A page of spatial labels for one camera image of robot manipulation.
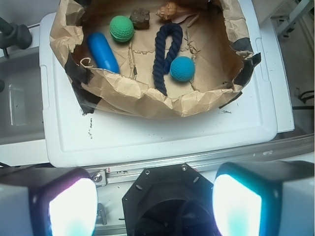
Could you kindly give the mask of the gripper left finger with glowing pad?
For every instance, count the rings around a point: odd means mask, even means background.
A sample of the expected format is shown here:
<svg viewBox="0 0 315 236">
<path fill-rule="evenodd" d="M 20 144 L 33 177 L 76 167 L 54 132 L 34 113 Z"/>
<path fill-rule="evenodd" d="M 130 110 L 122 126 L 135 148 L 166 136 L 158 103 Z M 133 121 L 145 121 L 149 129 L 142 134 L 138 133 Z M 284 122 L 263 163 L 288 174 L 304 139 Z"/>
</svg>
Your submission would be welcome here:
<svg viewBox="0 0 315 236">
<path fill-rule="evenodd" d="M 1 168 L 2 236 L 91 236 L 97 190 L 83 168 Z"/>
</svg>

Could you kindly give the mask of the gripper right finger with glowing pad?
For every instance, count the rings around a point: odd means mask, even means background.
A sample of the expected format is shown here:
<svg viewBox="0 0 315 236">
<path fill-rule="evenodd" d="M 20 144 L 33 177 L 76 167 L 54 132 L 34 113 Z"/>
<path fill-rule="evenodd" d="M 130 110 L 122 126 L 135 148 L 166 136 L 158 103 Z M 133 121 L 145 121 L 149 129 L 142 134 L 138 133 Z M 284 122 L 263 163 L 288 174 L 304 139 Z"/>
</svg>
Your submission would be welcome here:
<svg viewBox="0 0 315 236">
<path fill-rule="evenodd" d="M 313 236 L 315 165 L 226 162 L 216 174 L 212 205 L 223 236 Z"/>
</svg>

